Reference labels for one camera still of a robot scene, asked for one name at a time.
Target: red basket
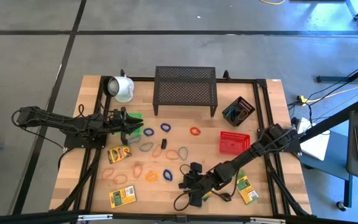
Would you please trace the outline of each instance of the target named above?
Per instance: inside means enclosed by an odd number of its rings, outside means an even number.
[[[249,148],[248,134],[221,131],[219,151],[221,154],[239,155]]]

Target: concrete floor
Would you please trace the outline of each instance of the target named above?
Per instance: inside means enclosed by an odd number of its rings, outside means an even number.
[[[358,1],[352,1],[358,11]],[[79,0],[0,0],[0,29],[68,29]],[[357,30],[344,2],[286,1],[270,6],[252,1],[103,1],[86,3],[80,30]],[[9,213],[17,183],[34,137],[11,124],[21,106],[45,107],[68,37],[0,36],[0,215]],[[347,75],[358,68],[358,37],[137,35],[77,36],[54,112],[71,116],[83,75],[153,76],[156,65],[216,67],[221,76],[279,78],[292,102],[328,85],[318,75]],[[350,98],[358,90],[328,98],[313,106],[313,117]],[[351,104],[348,102],[332,113]],[[295,116],[308,117],[306,108]],[[347,124],[334,128],[347,135]],[[63,142],[49,129],[47,136]],[[44,142],[25,213],[45,212],[57,174],[61,150]],[[318,217],[358,222],[358,178],[354,179],[353,207],[340,212],[343,181],[318,170],[304,170],[312,211]]]

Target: black basket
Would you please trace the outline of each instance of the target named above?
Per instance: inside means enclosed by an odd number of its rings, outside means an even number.
[[[234,127],[239,126],[249,115],[254,112],[255,108],[251,106],[243,97],[239,96],[222,112],[223,118]]]

